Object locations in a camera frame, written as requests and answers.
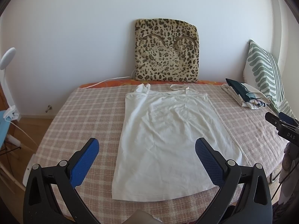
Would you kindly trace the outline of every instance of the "stack of folded clothes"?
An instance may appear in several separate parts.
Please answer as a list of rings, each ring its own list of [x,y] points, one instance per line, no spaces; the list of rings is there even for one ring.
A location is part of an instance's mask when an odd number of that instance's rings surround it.
[[[248,107],[252,110],[266,107],[270,101],[256,88],[238,81],[226,78],[227,84],[222,89],[227,92],[241,107]]]

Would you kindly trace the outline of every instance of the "leopard print cushion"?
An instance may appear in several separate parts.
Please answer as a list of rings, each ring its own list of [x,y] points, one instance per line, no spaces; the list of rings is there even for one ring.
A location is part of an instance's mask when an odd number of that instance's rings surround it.
[[[173,19],[138,19],[136,80],[196,82],[199,39],[195,26]]]

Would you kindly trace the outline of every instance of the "plaid bedspread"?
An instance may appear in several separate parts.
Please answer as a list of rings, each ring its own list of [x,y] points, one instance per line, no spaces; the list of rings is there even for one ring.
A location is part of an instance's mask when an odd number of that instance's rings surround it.
[[[199,93],[207,93],[219,115],[230,129],[250,163],[264,166],[268,176],[281,162],[287,143],[277,135],[274,126],[265,121],[269,110],[240,107],[220,86],[188,84]],[[100,152],[83,184],[76,187],[81,198],[103,224],[124,222],[135,210],[144,210],[165,224],[196,220],[218,191],[212,188],[192,196],[160,202],[129,202],[112,200],[111,184],[121,136],[125,94],[134,85],[98,89],[76,89],[61,108],[44,136],[35,161],[42,167],[68,160],[90,137],[98,139]],[[152,90],[169,91],[169,84],[152,85]],[[65,215],[70,215],[54,188],[57,201]]]

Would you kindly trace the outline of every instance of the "orange fabric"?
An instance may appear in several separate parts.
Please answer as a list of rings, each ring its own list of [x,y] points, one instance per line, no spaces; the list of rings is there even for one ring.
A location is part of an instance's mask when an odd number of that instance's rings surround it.
[[[164,82],[164,81],[136,81],[134,79],[125,79],[125,80],[115,80],[115,81],[105,81],[102,82],[96,86],[90,87],[90,88],[101,88],[101,87],[118,87],[118,86],[123,86],[123,85],[140,85],[140,84],[186,84],[185,82]],[[94,85],[96,83],[89,83],[89,84],[84,84],[81,85],[80,88],[88,87],[91,85]],[[197,81],[195,84],[209,84],[209,85],[222,85],[224,82],[212,82],[212,81]]]

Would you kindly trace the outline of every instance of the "baseboard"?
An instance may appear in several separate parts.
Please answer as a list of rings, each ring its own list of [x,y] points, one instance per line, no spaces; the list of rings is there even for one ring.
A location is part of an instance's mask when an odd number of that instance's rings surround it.
[[[35,119],[54,119],[56,115],[25,115],[22,114],[22,118],[35,118]]]

